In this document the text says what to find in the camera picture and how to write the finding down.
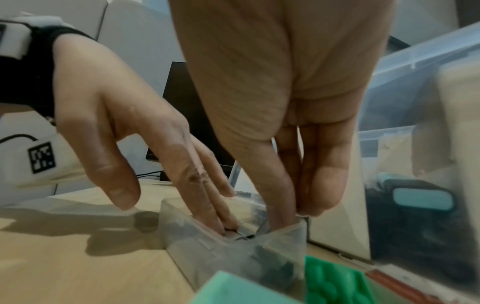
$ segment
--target black monitor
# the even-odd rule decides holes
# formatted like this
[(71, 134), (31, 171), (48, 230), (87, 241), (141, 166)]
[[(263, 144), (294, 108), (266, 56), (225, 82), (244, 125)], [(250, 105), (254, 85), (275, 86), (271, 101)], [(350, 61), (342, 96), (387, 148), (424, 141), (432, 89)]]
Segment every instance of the black monitor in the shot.
[[(215, 136), (185, 62), (171, 63), (163, 97), (186, 117), (190, 132), (213, 151), (224, 173), (230, 176), (235, 160)], [(158, 161), (151, 149), (146, 158)]]

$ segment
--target wire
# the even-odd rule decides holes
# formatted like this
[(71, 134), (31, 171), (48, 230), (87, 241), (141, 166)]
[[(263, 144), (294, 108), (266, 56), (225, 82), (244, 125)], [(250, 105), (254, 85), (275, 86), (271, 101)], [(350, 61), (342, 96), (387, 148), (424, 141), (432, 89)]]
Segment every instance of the wire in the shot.
[(140, 177), (140, 176), (144, 176), (144, 175), (150, 175), (150, 174), (155, 174), (155, 173), (162, 173), (162, 171), (154, 171), (154, 172), (149, 172), (149, 173), (143, 173), (143, 174), (137, 174), (136, 176), (137, 177)]
[(158, 178), (160, 178), (160, 175), (144, 175), (144, 176), (138, 176), (137, 178), (143, 178), (143, 177), (158, 177)]
[(29, 134), (14, 134), (14, 135), (10, 135), (10, 136), (7, 136), (7, 137), (4, 137), (4, 138), (0, 139), (0, 144), (2, 144), (4, 142), (7, 142), (9, 140), (15, 139), (15, 138), (20, 138), (20, 137), (30, 138), (33, 141), (38, 140), (37, 137), (29, 135)]

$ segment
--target green object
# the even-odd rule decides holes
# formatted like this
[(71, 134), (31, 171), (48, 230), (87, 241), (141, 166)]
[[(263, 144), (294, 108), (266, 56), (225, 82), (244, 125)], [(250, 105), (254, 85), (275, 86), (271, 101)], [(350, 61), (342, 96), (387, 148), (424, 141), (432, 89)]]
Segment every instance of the green object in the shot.
[(375, 304), (365, 275), (360, 271), (305, 257), (307, 304)]
[(190, 302), (190, 304), (268, 303), (301, 304), (287, 296), (222, 271), (218, 272), (200, 289), (196, 297)]

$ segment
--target transparent plastic box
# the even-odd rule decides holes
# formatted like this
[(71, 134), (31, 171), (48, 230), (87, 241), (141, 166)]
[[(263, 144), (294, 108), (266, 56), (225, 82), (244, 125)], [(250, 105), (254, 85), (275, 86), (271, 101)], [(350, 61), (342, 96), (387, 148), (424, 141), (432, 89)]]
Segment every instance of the transparent plastic box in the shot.
[(480, 24), (384, 57), (358, 129), (379, 264), (480, 293)]
[(226, 199), (239, 220), (239, 233), (220, 236), (193, 219), (181, 199), (162, 202), (158, 233), (167, 252), (196, 291), (218, 271), (226, 271), (295, 296), (304, 278), (307, 223), (254, 236), (264, 222), (265, 207), (255, 198)]

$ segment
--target wooden table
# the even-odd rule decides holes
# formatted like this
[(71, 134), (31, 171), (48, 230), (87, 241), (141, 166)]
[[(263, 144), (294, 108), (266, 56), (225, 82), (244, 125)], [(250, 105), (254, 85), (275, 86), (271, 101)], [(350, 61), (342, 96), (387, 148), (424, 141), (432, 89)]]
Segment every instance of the wooden table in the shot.
[(0, 208), (0, 303), (188, 303), (194, 292), (154, 233), (161, 201), (179, 193), (152, 180), (141, 190), (130, 211), (99, 188)]

